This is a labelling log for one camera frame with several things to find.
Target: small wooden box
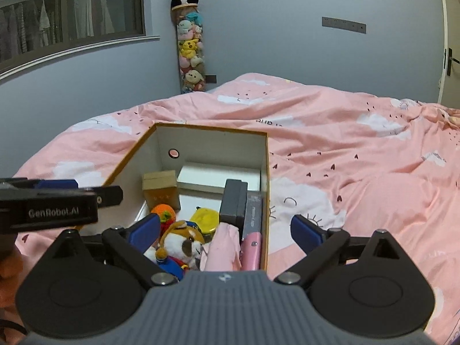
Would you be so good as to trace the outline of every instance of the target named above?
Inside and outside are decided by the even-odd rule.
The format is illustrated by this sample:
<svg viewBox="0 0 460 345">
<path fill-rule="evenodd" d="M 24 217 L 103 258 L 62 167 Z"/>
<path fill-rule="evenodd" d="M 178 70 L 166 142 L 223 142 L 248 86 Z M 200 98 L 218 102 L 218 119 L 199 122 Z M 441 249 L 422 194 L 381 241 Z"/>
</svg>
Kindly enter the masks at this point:
<svg viewBox="0 0 460 345">
<path fill-rule="evenodd" d="M 174 210 L 180 210 L 176 171 L 157 171 L 144 174 L 142 191 L 150 210 L 159 204 L 167 204 Z"/>
</svg>

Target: window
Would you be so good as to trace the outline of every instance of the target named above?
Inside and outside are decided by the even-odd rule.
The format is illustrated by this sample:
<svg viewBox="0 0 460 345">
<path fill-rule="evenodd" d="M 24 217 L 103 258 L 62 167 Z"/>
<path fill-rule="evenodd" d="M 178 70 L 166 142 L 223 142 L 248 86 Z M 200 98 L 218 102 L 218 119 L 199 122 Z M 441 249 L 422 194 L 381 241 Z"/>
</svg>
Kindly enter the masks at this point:
<svg viewBox="0 0 460 345">
<path fill-rule="evenodd" d="M 67 49 L 144 34 L 142 0 L 0 0 L 0 74 Z"/>
</svg>

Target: pink phone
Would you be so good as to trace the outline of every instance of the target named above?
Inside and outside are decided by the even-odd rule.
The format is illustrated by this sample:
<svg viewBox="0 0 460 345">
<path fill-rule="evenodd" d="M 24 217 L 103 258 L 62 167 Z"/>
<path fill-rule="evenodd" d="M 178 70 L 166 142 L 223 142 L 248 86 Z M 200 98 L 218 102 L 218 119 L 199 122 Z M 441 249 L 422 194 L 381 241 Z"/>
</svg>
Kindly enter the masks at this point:
<svg viewBox="0 0 460 345">
<path fill-rule="evenodd" d="M 252 232 L 241 243 L 240 260 L 243 271 L 255 271 L 259 269 L 261 243 L 262 234 L 260 232 Z"/>
</svg>

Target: hole in box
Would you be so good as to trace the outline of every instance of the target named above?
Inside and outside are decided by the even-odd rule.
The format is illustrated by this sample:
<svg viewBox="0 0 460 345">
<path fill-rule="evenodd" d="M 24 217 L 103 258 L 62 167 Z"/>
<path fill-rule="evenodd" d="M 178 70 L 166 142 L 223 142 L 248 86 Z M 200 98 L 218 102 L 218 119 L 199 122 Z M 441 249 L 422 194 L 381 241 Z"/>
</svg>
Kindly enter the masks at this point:
<svg viewBox="0 0 460 345">
<path fill-rule="evenodd" d="M 179 151 L 177 149 L 169 149 L 168 155 L 173 158 L 179 158 Z"/>
</svg>

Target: open box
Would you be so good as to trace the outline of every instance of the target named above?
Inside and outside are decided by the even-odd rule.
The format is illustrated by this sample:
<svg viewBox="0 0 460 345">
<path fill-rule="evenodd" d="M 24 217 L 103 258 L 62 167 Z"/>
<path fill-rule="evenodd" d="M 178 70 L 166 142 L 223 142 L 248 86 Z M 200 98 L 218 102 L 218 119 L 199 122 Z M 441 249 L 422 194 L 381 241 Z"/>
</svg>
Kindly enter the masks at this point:
<svg viewBox="0 0 460 345">
<path fill-rule="evenodd" d="M 224 166 L 229 177 L 245 180 L 247 172 L 260 173 L 259 191 L 263 195 L 262 245 L 260 268 L 267 267 L 269 221 L 268 137 L 264 132 L 207 127 L 190 124 L 157 123 L 129 151 L 104 185 L 119 185 L 124 199 L 120 206 L 103 208 L 99 221 L 87 225 L 82 235 L 102 232 L 113 226 L 129 227 L 146 216 L 150 209 L 144 198 L 142 181 L 145 173 L 174 170 L 179 176 L 185 164 Z M 189 220 L 197 206 L 219 211 L 222 191 L 197 191 L 194 187 L 179 188 L 181 210 L 178 220 Z"/>
</svg>

